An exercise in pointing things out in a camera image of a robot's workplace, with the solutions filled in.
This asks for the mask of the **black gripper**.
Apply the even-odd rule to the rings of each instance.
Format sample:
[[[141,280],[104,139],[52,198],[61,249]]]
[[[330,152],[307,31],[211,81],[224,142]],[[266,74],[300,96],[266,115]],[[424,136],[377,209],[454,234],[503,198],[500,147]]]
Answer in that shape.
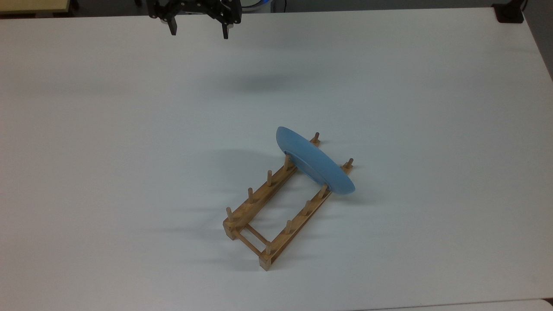
[[[181,13],[208,15],[222,24],[223,39],[229,39],[231,24],[242,21],[242,6],[239,0],[147,0],[146,7],[151,18],[168,24],[173,36],[178,26],[175,17]]]

